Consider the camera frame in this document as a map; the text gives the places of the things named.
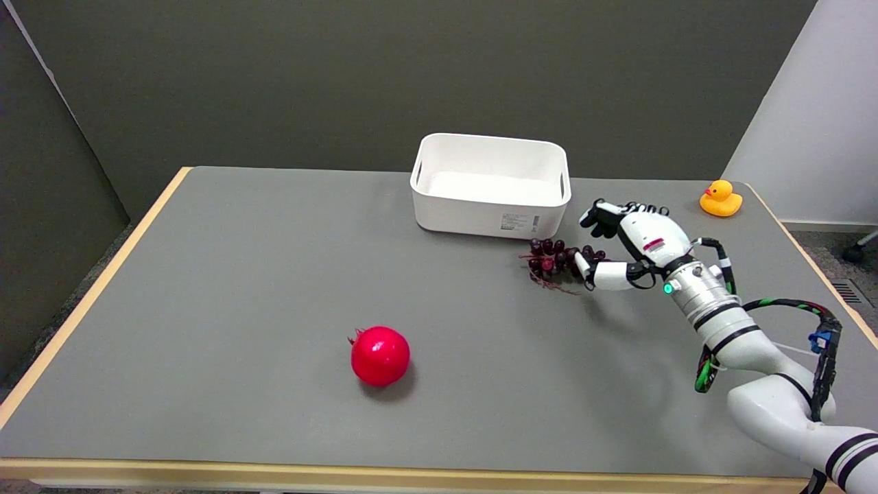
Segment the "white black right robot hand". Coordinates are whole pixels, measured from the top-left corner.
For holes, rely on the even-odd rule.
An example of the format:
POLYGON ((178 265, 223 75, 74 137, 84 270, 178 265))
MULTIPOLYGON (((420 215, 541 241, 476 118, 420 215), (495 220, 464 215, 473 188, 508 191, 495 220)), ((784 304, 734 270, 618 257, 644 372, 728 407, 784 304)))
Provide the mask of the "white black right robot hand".
POLYGON ((575 253, 574 265, 589 289, 622 291, 650 289, 658 277, 693 261, 691 243, 683 229, 668 216, 667 209, 631 201, 615 205, 603 199, 580 217, 580 227, 595 238, 617 237, 632 261, 595 261, 575 253))

